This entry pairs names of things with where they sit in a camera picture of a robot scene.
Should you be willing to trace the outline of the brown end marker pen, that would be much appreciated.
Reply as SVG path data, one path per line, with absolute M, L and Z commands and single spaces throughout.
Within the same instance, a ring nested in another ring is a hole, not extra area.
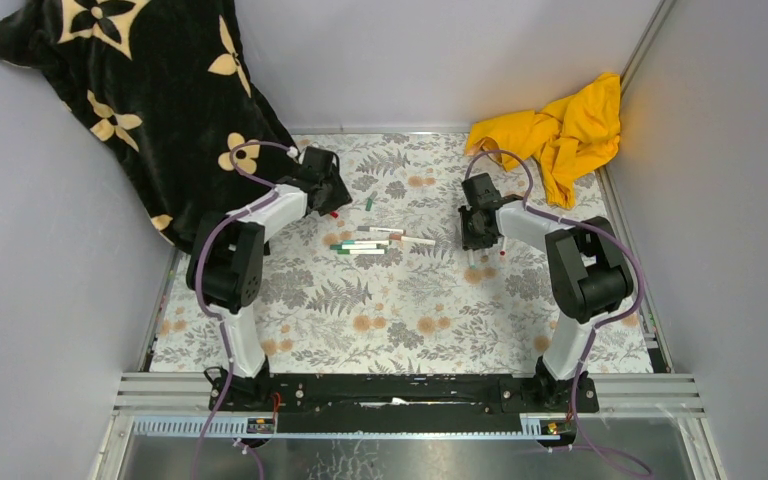
M 358 226 L 358 227 L 356 227 L 356 231 L 358 231 L 358 232 L 377 232 L 377 233 L 398 234 L 398 235 L 405 234 L 405 230 L 404 229 L 380 227 L 380 226 L 368 226 L 368 225 Z

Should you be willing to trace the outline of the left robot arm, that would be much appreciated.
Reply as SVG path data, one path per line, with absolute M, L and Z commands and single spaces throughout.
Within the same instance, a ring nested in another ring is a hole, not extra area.
M 287 147 L 297 158 L 288 176 L 270 182 L 253 202 L 203 215 L 186 275 L 203 313 L 219 323 L 227 370 L 238 377 L 232 398 L 248 411 L 269 401 L 270 385 L 258 375 L 267 358 L 258 340 L 252 304 L 264 280 L 267 243 L 283 228 L 313 213 L 329 215 L 351 203 L 336 153 L 317 147 Z

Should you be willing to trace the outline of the brown cap marker pen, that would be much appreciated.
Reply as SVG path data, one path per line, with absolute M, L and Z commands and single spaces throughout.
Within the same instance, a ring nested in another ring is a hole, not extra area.
M 414 243 L 418 245 L 427 245 L 427 246 L 435 246 L 437 243 L 436 240 L 433 240 L 433 239 L 406 236 L 404 234 L 398 234 L 398 233 L 390 234 L 389 239 L 391 241 L 407 242 L 407 243 Z

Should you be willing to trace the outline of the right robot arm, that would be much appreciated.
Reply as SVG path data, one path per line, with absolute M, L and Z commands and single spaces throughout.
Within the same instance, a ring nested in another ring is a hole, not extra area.
M 624 246 L 604 217 L 573 221 L 527 205 L 519 195 L 503 196 L 490 176 L 461 183 L 466 204 L 458 209 L 462 248 L 472 252 L 516 240 L 546 255 L 550 286 L 560 318 L 533 386 L 535 402 L 557 412 L 573 398 L 573 379 L 583 365 L 598 322 L 620 308 L 634 291 Z

